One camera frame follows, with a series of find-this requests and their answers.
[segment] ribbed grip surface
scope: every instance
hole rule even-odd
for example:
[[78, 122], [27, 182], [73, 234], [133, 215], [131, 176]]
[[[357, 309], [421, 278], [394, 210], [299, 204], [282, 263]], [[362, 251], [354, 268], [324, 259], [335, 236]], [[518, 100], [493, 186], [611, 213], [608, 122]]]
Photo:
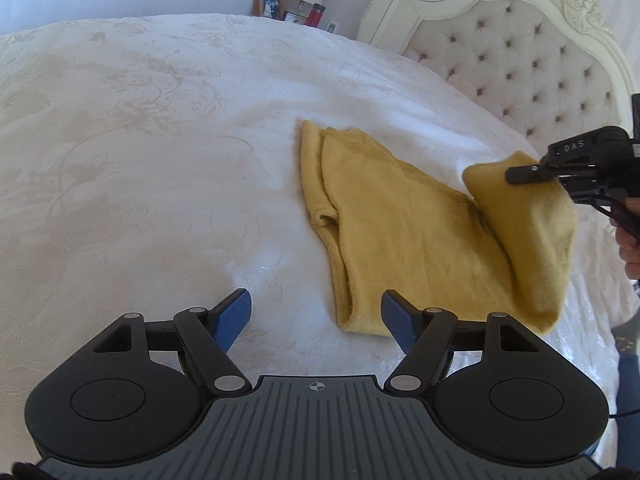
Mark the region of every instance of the ribbed grip surface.
[[484, 460], [449, 441], [420, 400], [389, 396], [368, 376], [264, 377], [244, 397], [215, 401], [161, 456], [40, 467], [61, 480], [586, 480], [598, 471], [587, 458], [547, 468]]

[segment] red bottle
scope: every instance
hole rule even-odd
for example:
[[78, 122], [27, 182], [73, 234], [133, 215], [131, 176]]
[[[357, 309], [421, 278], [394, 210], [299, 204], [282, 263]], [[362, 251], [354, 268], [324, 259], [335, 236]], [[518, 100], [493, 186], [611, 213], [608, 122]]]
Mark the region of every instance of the red bottle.
[[307, 27], [317, 27], [318, 23], [320, 23], [320, 19], [322, 18], [322, 13], [326, 10], [326, 7], [323, 7], [320, 4], [314, 4], [314, 8], [311, 9], [309, 16], [305, 20], [305, 25]]

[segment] small photo frame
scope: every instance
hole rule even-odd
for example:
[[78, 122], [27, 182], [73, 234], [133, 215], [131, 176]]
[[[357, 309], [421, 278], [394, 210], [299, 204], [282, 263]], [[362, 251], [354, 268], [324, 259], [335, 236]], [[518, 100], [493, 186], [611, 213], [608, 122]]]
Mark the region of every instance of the small photo frame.
[[258, 16], [282, 20], [284, 3], [282, 0], [258, 0]]
[[294, 14], [293, 12], [287, 12], [284, 15], [284, 21], [287, 23], [297, 23], [298, 25], [304, 25], [306, 18], [304, 16]]

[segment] black cable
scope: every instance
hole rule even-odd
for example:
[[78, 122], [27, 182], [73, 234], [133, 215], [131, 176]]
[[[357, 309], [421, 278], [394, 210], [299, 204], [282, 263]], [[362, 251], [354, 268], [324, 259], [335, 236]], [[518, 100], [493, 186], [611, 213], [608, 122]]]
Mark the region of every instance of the black cable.
[[623, 412], [623, 413], [616, 413], [615, 415], [609, 415], [609, 418], [624, 418], [626, 416], [634, 416], [634, 415], [640, 415], [640, 408], [638, 408], [637, 410], [633, 410], [632, 412]]

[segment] bed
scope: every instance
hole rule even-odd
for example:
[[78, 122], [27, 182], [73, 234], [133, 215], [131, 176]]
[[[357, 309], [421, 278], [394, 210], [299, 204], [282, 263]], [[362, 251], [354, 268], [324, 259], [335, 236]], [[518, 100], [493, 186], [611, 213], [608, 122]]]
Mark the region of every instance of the bed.
[[[459, 190], [473, 163], [536, 155], [414, 60], [265, 18], [56, 23], [0, 37], [0, 67], [0, 470], [38, 459], [29, 391], [126, 312], [170, 319], [244, 287], [254, 313], [230, 356], [251, 381], [386, 378], [396, 343], [335, 324], [300, 186], [302, 120], [360, 128]], [[613, 411], [609, 329], [637, 298], [606, 219], [579, 216], [565, 308], [545, 339]], [[477, 359], [457, 354], [454, 369]], [[594, 458], [615, 457], [612, 423]]]
[[596, 0], [372, 0], [358, 40], [433, 70], [527, 137], [632, 131], [634, 75]]

